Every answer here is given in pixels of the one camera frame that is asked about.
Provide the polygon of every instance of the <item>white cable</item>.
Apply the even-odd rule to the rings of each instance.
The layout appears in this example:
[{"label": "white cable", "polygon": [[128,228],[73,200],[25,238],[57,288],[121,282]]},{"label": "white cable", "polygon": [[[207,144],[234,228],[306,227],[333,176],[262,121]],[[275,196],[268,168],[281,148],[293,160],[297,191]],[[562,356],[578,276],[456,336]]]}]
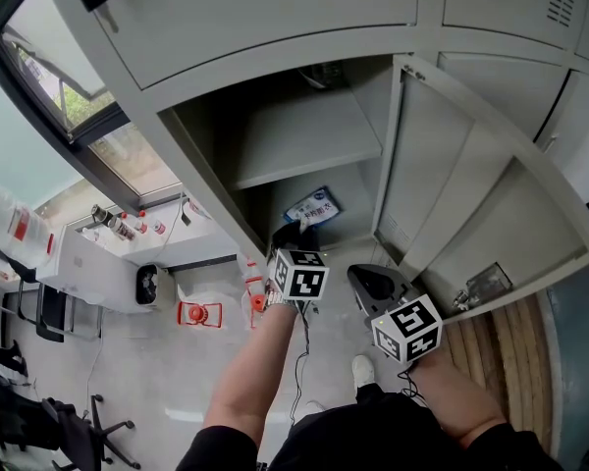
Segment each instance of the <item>white cable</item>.
[{"label": "white cable", "polygon": [[164,252],[164,250],[166,249],[166,246],[168,245],[168,241],[170,240],[170,236],[173,234],[173,230],[175,229],[175,225],[177,224],[177,220],[179,220],[179,217],[181,216],[181,209],[183,206],[184,206],[184,191],[182,190],[181,193],[179,194],[179,209],[177,210],[177,216],[175,217],[175,221],[173,222],[173,226],[171,227],[170,231],[168,232],[168,236],[166,237],[166,240],[164,241],[161,248],[159,249],[159,253],[157,253],[157,256],[155,258],[153,258],[151,263],[155,263],[157,261],[157,259],[161,256],[161,254]]},{"label": "white cable", "polygon": [[94,367],[96,366],[96,362],[98,361],[98,356],[102,351],[102,345],[105,340],[105,334],[103,334],[103,323],[105,322],[105,316],[107,315],[107,309],[103,309],[102,317],[100,318],[100,346],[98,347],[98,352],[96,352],[96,357],[94,358],[93,363],[91,363],[91,369],[89,370],[89,375],[87,375],[87,385],[85,387],[85,412],[87,412],[87,407],[89,406],[89,380],[91,379],[91,375],[94,373]]}]

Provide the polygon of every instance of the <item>window frame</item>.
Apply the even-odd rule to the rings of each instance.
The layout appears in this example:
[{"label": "window frame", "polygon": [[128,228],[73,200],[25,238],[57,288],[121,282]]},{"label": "window frame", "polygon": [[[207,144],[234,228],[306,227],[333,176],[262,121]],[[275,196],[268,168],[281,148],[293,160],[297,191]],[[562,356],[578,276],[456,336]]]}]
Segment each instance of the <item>window frame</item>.
[{"label": "window frame", "polygon": [[[27,69],[18,70],[13,56],[17,51],[10,50],[4,43],[2,31],[24,1],[0,0],[0,87],[50,146],[115,204],[111,212],[137,214],[140,209],[177,199],[183,190],[181,183],[140,195],[89,148],[93,142],[131,122],[116,101],[67,129],[60,122],[64,117],[61,109],[36,81],[32,81],[33,75]],[[82,228],[91,223],[91,218],[84,218],[69,225]]]}]

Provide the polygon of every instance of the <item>white shoe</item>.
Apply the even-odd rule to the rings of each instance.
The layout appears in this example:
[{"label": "white shoe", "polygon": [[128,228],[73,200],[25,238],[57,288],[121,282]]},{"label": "white shoe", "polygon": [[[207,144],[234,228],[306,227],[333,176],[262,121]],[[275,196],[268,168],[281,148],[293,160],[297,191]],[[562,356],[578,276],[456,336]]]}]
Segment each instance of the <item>white shoe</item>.
[{"label": "white shoe", "polygon": [[359,354],[353,358],[351,372],[353,372],[353,383],[356,392],[362,386],[375,384],[375,368],[371,360],[365,355]]},{"label": "white shoe", "polygon": [[308,415],[314,415],[315,413],[321,413],[325,411],[325,406],[323,406],[318,401],[308,401],[301,410],[296,412],[296,422],[298,423],[303,417]]}]

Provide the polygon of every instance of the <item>white cube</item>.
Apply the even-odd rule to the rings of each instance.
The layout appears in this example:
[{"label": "white cube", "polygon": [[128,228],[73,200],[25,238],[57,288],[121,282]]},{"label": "white cube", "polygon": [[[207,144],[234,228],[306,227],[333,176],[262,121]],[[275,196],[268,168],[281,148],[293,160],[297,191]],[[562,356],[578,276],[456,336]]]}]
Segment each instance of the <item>white cube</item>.
[{"label": "white cube", "polygon": [[373,340],[405,365],[441,344],[443,321],[426,294],[371,321]]},{"label": "white cube", "polygon": [[278,249],[273,281],[284,300],[320,300],[329,272],[316,251]]}]

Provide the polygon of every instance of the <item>light blue wall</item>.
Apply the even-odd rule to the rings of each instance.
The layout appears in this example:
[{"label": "light blue wall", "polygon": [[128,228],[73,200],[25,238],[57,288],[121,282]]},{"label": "light blue wall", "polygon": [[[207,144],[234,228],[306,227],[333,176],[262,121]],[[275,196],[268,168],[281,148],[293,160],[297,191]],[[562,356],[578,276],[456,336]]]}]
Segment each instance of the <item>light blue wall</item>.
[{"label": "light blue wall", "polygon": [[79,179],[0,88],[0,183],[36,208]]},{"label": "light blue wall", "polygon": [[577,470],[589,449],[589,266],[551,291],[562,360],[559,462]]}]

